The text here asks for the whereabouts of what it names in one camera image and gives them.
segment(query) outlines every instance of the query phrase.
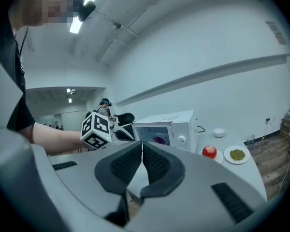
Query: white microwave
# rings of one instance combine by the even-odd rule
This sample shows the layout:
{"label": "white microwave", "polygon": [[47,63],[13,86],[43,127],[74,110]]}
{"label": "white microwave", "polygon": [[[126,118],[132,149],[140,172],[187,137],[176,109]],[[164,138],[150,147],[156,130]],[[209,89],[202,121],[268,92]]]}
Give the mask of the white microwave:
{"label": "white microwave", "polygon": [[155,142],[196,152],[197,133],[194,110],[155,115],[132,123],[136,141]]}

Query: person wearing headset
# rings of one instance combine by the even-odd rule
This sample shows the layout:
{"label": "person wearing headset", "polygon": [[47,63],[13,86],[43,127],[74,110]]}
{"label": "person wearing headset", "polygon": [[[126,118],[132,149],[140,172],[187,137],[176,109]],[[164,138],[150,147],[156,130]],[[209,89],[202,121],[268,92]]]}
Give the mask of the person wearing headset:
{"label": "person wearing headset", "polygon": [[109,116],[107,111],[108,106],[112,106],[112,104],[108,99],[103,98],[99,104],[99,107],[97,107],[96,109],[97,113],[108,117]]}
{"label": "person wearing headset", "polygon": [[23,91],[23,96],[15,107],[7,128],[17,131],[31,143],[41,145],[49,155],[87,146],[80,140],[80,131],[56,130],[35,122],[26,105],[25,72],[20,62],[15,35],[24,26],[66,22],[64,18],[69,17],[71,14],[69,12],[73,13],[73,3],[73,0],[4,0],[3,7],[0,7],[3,11],[0,13],[0,62]]}

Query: red apple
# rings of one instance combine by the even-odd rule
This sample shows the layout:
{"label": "red apple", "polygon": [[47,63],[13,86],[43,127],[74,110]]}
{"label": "red apple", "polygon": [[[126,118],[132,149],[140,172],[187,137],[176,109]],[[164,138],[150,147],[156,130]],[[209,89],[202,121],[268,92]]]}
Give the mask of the red apple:
{"label": "red apple", "polygon": [[214,159],[217,155],[217,149],[214,146],[206,146],[202,151],[202,155]]}

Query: microwave knob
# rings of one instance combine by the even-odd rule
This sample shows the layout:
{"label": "microwave knob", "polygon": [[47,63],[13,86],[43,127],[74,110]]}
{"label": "microwave knob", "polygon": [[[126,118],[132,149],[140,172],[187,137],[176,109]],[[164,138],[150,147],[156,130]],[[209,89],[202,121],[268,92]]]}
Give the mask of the microwave knob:
{"label": "microwave knob", "polygon": [[187,138],[186,138],[185,136],[179,136],[179,137],[177,138],[177,142],[178,142],[178,144],[180,144],[180,145],[184,145],[184,144],[186,143],[186,141],[187,141]]}

